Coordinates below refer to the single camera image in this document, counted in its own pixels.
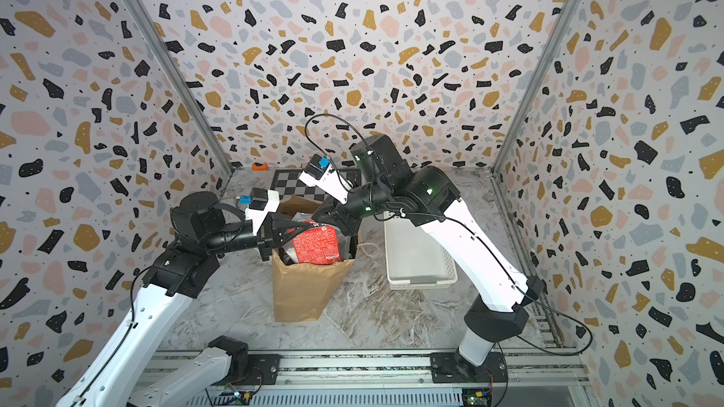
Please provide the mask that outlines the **red seasoning packet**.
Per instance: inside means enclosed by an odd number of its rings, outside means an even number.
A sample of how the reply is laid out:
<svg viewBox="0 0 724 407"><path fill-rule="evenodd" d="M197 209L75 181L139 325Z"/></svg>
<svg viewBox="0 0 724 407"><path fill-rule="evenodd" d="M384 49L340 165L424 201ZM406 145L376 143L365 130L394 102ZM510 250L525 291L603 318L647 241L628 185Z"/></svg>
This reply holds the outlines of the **red seasoning packet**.
<svg viewBox="0 0 724 407"><path fill-rule="evenodd" d="M305 230L291 243L292 259L296 263L326 266L341 261L337 230L332 226L320 225Z"/></svg>

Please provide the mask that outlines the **brown paper bag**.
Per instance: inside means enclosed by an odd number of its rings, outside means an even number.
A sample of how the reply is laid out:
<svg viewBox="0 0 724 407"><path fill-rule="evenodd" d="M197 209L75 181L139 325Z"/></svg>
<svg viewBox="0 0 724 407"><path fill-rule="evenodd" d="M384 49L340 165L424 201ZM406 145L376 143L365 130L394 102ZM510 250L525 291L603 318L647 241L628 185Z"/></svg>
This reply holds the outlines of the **brown paper bag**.
<svg viewBox="0 0 724 407"><path fill-rule="evenodd" d="M311 215L320 205L311 200L291 197L280 204L279 212L292 220L309 224L311 228L325 225L314 222ZM380 249L372 242L362 242L358 236L347 237L337 230L341 261L331 265L296 263L291 241L273 250L271 278L273 279L273 317L276 322L294 323L315 321L344 279L354 267L354 259L362 252L378 256Z"/></svg>

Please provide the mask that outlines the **white perforated plastic basket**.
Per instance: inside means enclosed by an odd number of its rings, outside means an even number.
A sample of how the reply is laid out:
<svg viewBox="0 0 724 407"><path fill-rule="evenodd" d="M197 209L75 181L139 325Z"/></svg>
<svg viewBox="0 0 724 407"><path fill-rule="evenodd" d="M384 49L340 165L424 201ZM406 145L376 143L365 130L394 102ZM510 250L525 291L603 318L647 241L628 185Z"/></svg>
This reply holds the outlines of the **white perforated plastic basket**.
<svg viewBox="0 0 724 407"><path fill-rule="evenodd" d="M385 256L392 290L449 288L458 280L450 254L410 220L385 213Z"/></svg>

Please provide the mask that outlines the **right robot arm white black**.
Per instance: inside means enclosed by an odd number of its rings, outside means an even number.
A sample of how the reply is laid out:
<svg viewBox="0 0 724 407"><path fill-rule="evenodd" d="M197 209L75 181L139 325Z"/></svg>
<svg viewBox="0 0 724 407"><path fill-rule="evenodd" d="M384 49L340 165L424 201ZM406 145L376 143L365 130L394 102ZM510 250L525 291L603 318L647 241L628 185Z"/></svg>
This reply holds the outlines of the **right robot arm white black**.
<svg viewBox="0 0 724 407"><path fill-rule="evenodd" d="M522 333L528 320L525 307L539 299L543 282L503 256L443 171L432 166L413 171L383 134L354 144L351 152L365 180L359 187L342 178L325 156L313 156L305 167L301 181L328 196L313 219L351 236L363 219L388 212L422 229L450 254L478 292L457 348L457 366L471 376L495 345Z"/></svg>

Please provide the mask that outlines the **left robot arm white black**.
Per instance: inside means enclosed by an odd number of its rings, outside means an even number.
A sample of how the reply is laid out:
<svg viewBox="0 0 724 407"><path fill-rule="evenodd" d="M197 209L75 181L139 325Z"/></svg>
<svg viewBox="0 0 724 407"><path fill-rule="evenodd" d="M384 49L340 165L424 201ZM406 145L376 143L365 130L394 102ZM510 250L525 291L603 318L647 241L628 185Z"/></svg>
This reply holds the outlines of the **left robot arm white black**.
<svg viewBox="0 0 724 407"><path fill-rule="evenodd" d="M257 249L268 259L311 229L278 213L277 192L253 188L234 207L210 191L194 192L171 211L175 240L135 278L130 311L60 406L179 405L215 383L249 377L249 348L230 337L211 341L194 360L159 384L137 382L164 335L198 298L228 252Z"/></svg>

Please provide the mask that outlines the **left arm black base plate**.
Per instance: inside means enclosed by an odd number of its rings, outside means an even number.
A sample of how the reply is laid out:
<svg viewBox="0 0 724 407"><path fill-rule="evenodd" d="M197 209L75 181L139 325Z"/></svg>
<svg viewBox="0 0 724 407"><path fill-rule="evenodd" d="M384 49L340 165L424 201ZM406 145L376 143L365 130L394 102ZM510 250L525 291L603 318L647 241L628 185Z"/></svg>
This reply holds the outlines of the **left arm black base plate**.
<svg viewBox="0 0 724 407"><path fill-rule="evenodd" d="M251 353L232 360L224 378L214 386L274 386L280 369L282 356L276 353Z"/></svg>

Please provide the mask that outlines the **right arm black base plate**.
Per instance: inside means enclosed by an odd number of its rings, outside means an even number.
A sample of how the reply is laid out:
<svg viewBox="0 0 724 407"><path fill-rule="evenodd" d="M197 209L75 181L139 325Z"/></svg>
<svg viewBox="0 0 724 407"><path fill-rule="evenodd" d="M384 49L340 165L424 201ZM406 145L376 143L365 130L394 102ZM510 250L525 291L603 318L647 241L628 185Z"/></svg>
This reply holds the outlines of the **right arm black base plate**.
<svg viewBox="0 0 724 407"><path fill-rule="evenodd" d="M490 352L480 366L474 366L459 352L433 352L429 356L435 384L507 383L507 363L500 352Z"/></svg>

